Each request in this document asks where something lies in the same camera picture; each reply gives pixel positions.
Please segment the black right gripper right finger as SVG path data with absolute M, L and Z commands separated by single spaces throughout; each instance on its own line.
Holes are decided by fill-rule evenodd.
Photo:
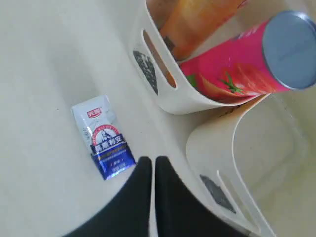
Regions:
M 166 156 L 155 162 L 155 210 L 159 237 L 245 236 L 198 201 Z

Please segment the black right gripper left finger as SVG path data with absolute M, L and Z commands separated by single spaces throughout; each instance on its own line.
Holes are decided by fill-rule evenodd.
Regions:
M 68 237 L 148 237 L 152 192 L 152 161 L 140 157 L 113 199 Z

